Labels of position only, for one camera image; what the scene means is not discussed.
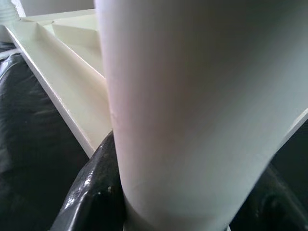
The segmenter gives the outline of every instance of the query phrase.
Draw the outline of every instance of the black trash bag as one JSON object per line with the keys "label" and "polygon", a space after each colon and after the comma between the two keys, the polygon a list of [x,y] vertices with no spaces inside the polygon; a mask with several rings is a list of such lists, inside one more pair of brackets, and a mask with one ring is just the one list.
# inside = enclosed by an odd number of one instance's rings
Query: black trash bag
{"label": "black trash bag", "polygon": [[0,61],[0,230],[50,229],[88,160],[22,56]]}
{"label": "black trash bag", "polygon": [[74,181],[50,231],[122,231],[124,196],[111,132]]}
{"label": "black trash bag", "polygon": [[0,52],[9,51],[15,48],[16,47],[12,43],[0,42]]}

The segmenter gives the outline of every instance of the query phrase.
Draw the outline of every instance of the white surface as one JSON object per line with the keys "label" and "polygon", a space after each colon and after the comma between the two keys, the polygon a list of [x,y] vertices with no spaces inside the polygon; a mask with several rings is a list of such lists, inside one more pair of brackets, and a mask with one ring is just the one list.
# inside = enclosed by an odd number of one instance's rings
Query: white surface
{"label": "white surface", "polygon": [[93,9],[93,0],[20,0],[26,16]]}
{"label": "white surface", "polygon": [[305,7],[97,3],[126,230],[223,230],[304,118]]}
{"label": "white surface", "polygon": [[85,23],[79,33],[78,25],[69,20],[66,25],[64,19],[84,16],[85,21],[93,21],[93,13],[29,17],[9,26],[15,44],[89,157],[112,129],[103,69],[94,68],[97,60],[102,63],[102,55],[98,41],[86,39],[97,34],[95,30],[85,31]]}

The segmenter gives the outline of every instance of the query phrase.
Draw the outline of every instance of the white pipe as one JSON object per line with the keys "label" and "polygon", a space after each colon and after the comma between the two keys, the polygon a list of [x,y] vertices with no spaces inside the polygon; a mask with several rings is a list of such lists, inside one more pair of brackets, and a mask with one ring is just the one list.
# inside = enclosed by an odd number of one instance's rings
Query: white pipe
{"label": "white pipe", "polygon": [[305,7],[97,8],[126,229],[222,231],[308,107]]}

